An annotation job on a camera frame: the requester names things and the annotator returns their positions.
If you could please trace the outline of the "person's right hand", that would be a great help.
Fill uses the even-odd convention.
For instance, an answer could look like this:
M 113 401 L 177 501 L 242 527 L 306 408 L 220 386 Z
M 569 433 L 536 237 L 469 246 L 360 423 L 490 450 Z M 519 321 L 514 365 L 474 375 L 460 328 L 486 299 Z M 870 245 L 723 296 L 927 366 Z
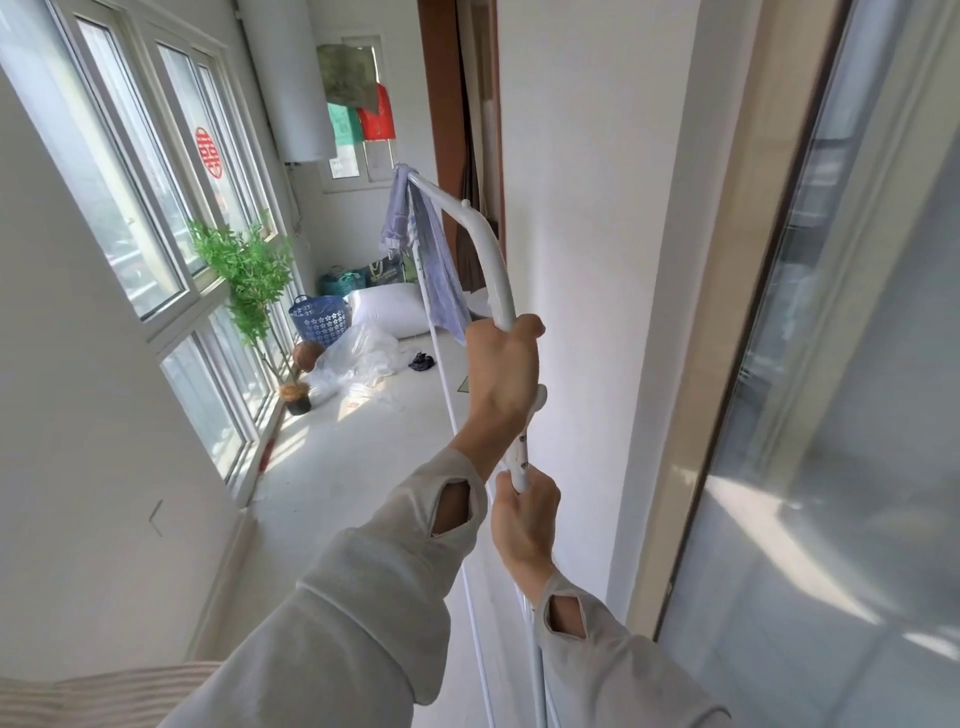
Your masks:
M 515 585 L 537 605 L 558 569 L 553 560 L 561 492 L 553 478 L 532 467 L 528 486 L 518 494 L 518 514 L 511 527 L 492 527 L 496 551 Z

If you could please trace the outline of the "white metal drying rack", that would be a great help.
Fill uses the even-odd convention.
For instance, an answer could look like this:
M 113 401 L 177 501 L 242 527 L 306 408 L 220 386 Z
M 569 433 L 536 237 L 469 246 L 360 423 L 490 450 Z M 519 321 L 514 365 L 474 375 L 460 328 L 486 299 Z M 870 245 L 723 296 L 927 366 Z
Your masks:
M 428 181 L 417 172 L 408 172 L 407 175 L 408 192 L 410 188 L 416 187 L 421 197 L 428 198 L 435 208 L 439 208 L 444 213 L 449 214 L 458 224 L 468 232 L 474 249 L 478 255 L 482 271 L 487 283 L 488 301 L 491 307 L 492 320 L 495 325 L 504 332 L 509 332 L 517 321 L 517 313 L 514 303 L 512 287 L 507 272 L 506 263 L 500 250 L 498 238 L 495 236 L 491 226 L 484 216 L 472 208 L 468 200 L 457 200 L 449 193 L 443 191 L 436 184 Z M 437 345 L 436 326 L 431 318 L 431 307 L 428 291 L 426 290 L 426 273 L 420 253 L 420 239 L 414 232 L 414 205 L 412 201 L 409 205 L 409 223 L 408 231 L 412 240 L 414 240 L 413 256 L 417 270 L 417 278 L 420 284 L 421 295 L 425 306 L 426 316 L 430 327 L 431 339 Z M 441 355 L 437 354 L 437 364 L 440 373 L 441 384 L 443 385 L 444 396 L 446 398 L 447 409 L 449 412 L 451 426 L 454 432 L 457 432 L 457 423 L 454 418 L 450 393 L 447 389 L 447 380 L 443 367 Z M 529 426 L 535 413 L 541 410 L 547 398 L 546 386 L 539 384 L 536 390 L 536 399 L 534 406 L 526 419 L 526 425 Z M 523 493 L 529 487 L 530 463 L 527 450 L 527 427 L 521 431 L 521 434 L 510 444 L 506 450 L 505 458 L 502 461 L 505 468 L 509 469 L 511 483 L 514 490 Z M 482 656 L 482 648 L 479 641 L 479 632 L 474 616 L 474 602 L 470 590 L 467 573 L 463 573 L 464 591 L 467 597 L 468 612 L 471 629 L 474 637 L 474 647 L 478 661 L 478 668 L 481 674 L 482 690 L 486 700 L 487 723 L 489 728 L 495 728 L 496 722 L 493 715 L 493 708 L 490 703 L 490 690 L 487 684 L 487 676 Z M 522 594 L 518 589 L 519 599 L 524 614 L 525 627 L 527 632 L 527 644 L 529 649 L 530 668 L 531 668 L 531 689 L 532 704 L 534 707 L 534 725 L 535 728 L 550 728 L 550 701 L 546 685 L 543 652 L 540 649 L 536 636 L 535 620 L 535 601 L 532 602 Z

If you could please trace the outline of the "person's left forearm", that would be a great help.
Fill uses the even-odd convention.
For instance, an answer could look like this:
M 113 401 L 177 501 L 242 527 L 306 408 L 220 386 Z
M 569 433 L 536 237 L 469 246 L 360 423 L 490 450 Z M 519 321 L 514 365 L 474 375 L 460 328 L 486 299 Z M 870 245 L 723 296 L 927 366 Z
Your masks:
M 514 435 L 465 426 L 369 520 L 343 529 L 292 592 L 158 728 L 410 728 L 438 698 L 446 598 Z

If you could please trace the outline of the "blue cloth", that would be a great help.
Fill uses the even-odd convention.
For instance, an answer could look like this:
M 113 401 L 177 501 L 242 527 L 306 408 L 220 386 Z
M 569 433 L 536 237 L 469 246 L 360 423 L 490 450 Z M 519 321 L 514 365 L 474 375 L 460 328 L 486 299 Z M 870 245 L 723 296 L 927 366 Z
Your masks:
M 419 259 L 430 303 L 430 320 L 449 332 L 462 346 L 472 322 L 459 274 L 445 236 L 440 213 L 426 193 L 409 180 L 414 169 L 397 164 L 393 169 L 390 199 L 380 243 L 387 254 L 413 254 L 418 244 Z

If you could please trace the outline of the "white pillow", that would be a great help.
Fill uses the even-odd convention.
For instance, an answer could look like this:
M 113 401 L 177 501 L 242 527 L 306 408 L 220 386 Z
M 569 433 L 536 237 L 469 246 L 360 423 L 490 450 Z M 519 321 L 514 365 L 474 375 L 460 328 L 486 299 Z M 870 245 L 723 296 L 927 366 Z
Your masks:
M 372 325 L 395 339 L 407 339 L 429 332 L 420 285 L 390 283 L 358 289 L 345 298 L 353 326 Z

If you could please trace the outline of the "dark shopping bag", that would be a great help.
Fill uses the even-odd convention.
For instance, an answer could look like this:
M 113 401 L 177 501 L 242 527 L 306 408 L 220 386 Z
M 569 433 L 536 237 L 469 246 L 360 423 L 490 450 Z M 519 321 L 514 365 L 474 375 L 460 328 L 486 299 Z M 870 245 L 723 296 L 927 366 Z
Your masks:
M 366 287 L 405 284 L 408 282 L 407 263 L 402 252 L 395 252 L 369 263 L 365 271 Z

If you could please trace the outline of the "clear plastic sheet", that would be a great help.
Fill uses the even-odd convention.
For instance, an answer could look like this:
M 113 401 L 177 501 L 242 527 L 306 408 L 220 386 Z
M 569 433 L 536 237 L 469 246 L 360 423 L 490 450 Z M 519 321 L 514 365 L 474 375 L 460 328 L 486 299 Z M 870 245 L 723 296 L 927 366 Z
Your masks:
M 302 380 L 309 402 L 320 407 L 354 386 L 372 388 L 407 368 L 400 341 L 374 323 L 351 326 L 317 359 Z

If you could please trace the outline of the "blue plastic laundry basket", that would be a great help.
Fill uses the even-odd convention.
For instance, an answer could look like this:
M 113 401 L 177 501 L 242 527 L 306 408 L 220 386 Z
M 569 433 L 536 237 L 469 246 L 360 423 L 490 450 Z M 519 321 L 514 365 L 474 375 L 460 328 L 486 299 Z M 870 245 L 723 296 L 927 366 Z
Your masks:
M 298 295 L 288 313 L 302 340 L 318 343 L 325 349 L 351 326 L 351 311 L 345 297 Z

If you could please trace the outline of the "small white framed window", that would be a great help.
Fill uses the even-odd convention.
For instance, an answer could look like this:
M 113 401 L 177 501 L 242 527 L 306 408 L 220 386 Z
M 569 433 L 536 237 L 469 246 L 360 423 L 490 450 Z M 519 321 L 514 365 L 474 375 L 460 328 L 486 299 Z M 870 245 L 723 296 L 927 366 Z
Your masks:
M 375 54 L 378 83 L 388 91 L 386 62 L 380 35 L 330 36 L 319 43 L 318 46 L 329 43 L 371 46 Z M 335 154 L 327 161 L 318 164 L 322 190 L 326 194 L 332 194 L 388 187 L 392 181 L 393 170 L 398 160 L 397 139 L 379 142 L 363 141 L 363 143 L 354 147 L 338 148 L 336 145 Z

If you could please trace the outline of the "red hanging bag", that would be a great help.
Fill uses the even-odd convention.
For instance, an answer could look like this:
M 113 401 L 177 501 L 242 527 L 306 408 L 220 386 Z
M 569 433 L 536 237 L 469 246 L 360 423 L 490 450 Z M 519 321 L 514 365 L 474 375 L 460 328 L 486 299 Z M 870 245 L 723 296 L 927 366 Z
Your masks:
M 375 109 L 359 106 L 356 113 L 365 142 L 391 141 L 397 138 L 389 93 L 383 84 L 376 84 Z

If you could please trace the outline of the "grey green hanging cloth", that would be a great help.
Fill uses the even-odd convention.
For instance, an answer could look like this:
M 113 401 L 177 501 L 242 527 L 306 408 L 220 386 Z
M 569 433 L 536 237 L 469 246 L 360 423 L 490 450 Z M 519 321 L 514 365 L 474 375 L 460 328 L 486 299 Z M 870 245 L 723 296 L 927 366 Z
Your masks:
M 316 48 L 327 103 L 378 113 L 378 67 L 372 46 L 344 43 Z

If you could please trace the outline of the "glass sliding door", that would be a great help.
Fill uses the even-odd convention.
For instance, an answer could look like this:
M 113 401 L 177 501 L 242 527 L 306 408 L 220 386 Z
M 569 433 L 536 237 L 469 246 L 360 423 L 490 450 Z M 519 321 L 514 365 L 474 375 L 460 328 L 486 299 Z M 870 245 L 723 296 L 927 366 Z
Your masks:
M 629 622 L 738 728 L 960 728 L 960 0 L 763 0 Z

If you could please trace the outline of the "red paper window decoration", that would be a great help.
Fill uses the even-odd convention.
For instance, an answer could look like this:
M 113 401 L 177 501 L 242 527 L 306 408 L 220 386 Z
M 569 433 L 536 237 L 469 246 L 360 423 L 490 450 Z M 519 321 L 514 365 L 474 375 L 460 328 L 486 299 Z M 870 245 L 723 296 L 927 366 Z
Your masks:
M 205 170 L 213 179 L 221 180 L 225 171 L 224 163 L 213 135 L 204 127 L 195 127 L 194 140 Z

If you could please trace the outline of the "large white framed window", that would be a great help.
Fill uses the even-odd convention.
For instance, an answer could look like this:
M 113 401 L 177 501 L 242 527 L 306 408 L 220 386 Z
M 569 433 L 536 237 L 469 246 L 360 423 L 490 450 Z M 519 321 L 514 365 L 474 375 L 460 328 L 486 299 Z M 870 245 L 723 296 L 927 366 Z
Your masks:
M 0 0 L 0 72 L 234 504 L 282 419 L 187 222 L 290 240 L 227 45 L 159 0 Z M 216 140 L 221 179 L 194 139 Z

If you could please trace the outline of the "brown wooden door frame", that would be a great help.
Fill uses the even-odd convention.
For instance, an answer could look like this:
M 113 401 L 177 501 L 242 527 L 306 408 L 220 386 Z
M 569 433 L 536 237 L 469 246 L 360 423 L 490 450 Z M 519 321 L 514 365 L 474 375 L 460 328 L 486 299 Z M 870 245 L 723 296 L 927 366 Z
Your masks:
M 436 181 L 495 223 L 506 255 L 498 0 L 416 0 Z

